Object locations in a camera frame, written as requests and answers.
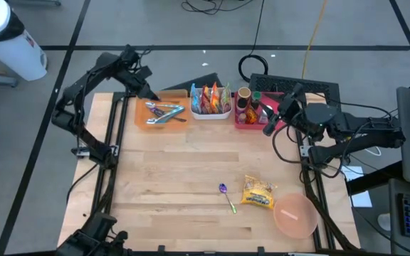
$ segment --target yellow snack bag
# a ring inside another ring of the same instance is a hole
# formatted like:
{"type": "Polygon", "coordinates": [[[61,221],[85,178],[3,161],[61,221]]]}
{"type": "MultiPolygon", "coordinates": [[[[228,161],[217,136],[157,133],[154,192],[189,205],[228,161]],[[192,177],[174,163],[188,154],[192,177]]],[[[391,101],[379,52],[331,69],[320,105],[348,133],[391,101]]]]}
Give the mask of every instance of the yellow snack bag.
{"type": "Polygon", "coordinates": [[[241,203],[253,203],[257,206],[273,209],[274,200],[271,191],[274,188],[276,186],[271,183],[245,175],[245,186],[243,187],[241,203]]]}

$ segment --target plastic spoon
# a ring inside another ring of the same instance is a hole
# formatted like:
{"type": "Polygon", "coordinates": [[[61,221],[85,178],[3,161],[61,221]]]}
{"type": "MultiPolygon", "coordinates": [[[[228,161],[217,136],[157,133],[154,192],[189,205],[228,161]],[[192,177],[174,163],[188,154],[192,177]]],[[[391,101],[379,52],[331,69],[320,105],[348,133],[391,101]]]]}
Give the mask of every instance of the plastic spoon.
{"type": "Polygon", "coordinates": [[[233,203],[231,202],[231,200],[228,199],[228,196],[227,196],[227,187],[226,187],[226,185],[224,185],[224,183],[219,184],[219,190],[220,190],[221,193],[223,193],[224,195],[226,195],[228,204],[231,205],[233,214],[236,214],[236,208],[235,208],[235,206],[233,206],[233,203]]]}

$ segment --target snack packet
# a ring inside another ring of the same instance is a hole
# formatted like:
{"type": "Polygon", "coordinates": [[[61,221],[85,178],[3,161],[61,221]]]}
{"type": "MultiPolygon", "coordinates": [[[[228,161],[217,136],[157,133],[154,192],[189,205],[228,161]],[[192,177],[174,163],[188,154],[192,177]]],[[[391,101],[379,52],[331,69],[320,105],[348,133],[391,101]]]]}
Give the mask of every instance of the snack packet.
{"type": "Polygon", "coordinates": [[[221,110],[222,113],[227,113],[231,111],[231,88],[230,84],[227,83],[226,87],[221,94],[221,110]]]}
{"type": "Polygon", "coordinates": [[[213,111],[213,114],[222,113],[219,103],[220,97],[221,96],[219,95],[218,86],[216,85],[216,82],[214,82],[213,89],[211,90],[211,111],[213,111]]]}
{"type": "Polygon", "coordinates": [[[200,108],[202,114],[213,114],[210,103],[210,89],[204,85],[202,87],[202,96],[200,98],[200,108]]]}
{"type": "Polygon", "coordinates": [[[274,188],[276,186],[271,183],[245,175],[245,186],[243,187],[241,203],[253,203],[257,206],[273,209],[274,200],[271,191],[274,188]]]}
{"type": "Polygon", "coordinates": [[[199,94],[196,91],[196,84],[191,85],[191,110],[194,113],[200,114],[200,100],[199,94]]]}

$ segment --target orange bowl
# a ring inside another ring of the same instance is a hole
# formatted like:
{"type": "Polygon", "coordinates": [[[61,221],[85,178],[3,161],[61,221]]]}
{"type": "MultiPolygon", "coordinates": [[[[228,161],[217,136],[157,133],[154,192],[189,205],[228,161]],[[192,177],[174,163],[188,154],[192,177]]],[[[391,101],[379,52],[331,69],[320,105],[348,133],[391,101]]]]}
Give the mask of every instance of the orange bowl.
{"type": "Polygon", "coordinates": [[[299,193],[278,199],[273,210],[275,223],[291,238],[308,238],[317,227],[317,211],[311,201],[299,193]]]}

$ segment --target wooden tabletop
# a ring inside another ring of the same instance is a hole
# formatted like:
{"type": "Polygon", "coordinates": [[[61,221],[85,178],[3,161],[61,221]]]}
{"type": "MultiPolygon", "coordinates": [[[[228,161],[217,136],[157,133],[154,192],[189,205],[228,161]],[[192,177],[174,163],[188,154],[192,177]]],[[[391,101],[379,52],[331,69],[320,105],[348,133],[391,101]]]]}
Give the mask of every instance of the wooden tabletop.
{"type": "MultiPolygon", "coordinates": [[[[323,101],[316,95],[307,98],[308,102],[323,101]]],[[[100,140],[105,137],[111,99],[112,93],[95,94],[88,118],[87,129],[100,140]]],[[[255,252],[264,246],[267,252],[314,252],[312,238],[296,240],[282,234],[272,210],[240,204],[245,174],[277,185],[275,199],[288,193],[305,194],[298,179],[300,165],[281,161],[271,138],[262,131],[235,129],[231,118],[191,117],[185,132],[146,132],[134,125],[134,115],[135,98],[131,98],[110,213],[118,221],[114,231],[129,233],[125,247],[135,251],[156,251],[158,245],[165,245],[167,251],[255,252]],[[219,193],[220,183],[227,185],[236,215],[219,193]]],[[[285,131],[276,143],[285,158],[299,159],[297,145],[285,131]]],[[[324,139],[320,144],[333,143],[324,139]]],[[[78,161],[75,179],[93,164],[78,161]]],[[[89,216],[96,178],[97,171],[71,193],[58,245],[89,216]]],[[[359,247],[343,177],[324,177],[323,183],[332,219],[359,247]]],[[[321,220],[319,230],[322,247],[327,247],[321,220]]]]}

